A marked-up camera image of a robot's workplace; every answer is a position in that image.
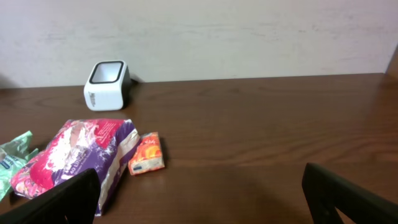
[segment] wood grain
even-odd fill
[[[0,90],[0,142],[31,130],[43,149],[67,119],[158,131],[167,168],[126,174],[95,223],[311,223],[307,162],[398,202],[398,81],[388,75],[143,83],[126,109],[101,113],[82,92]]]

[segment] snack package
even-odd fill
[[[31,181],[44,190],[51,189],[86,169],[94,168],[101,184],[96,211],[96,216],[99,216],[140,141],[131,120],[68,120],[30,167]],[[43,192],[29,187],[27,191],[34,192],[34,196]]]
[[[32,133],[28,131],[0,146],[0,200],[11,191],[12,176],[38,153],[38,149],[29,153],[31,140]]]
[[[39,186],[30,178],[30,168],[43,156],[43,153],[44,151],[40,152],[12,177],[10,184],[15,194],[32,199],[48,191],[48,189]]]
[[[164,167],[158,133],[142,135],[142,142],[134,157],[129,161],[131,175],[142,174]]]

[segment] green package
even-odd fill
[[[0,201],[12,190],[9,183],[12,176],[39,152],[35,149],[29,153],[31,140],[32,133],[28,131],[0,145]]]

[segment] small orange packet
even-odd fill
[[[143,174],[164,167],[158,133],[144,134],[141,139],[141,144],[128,164],[131,175]]]

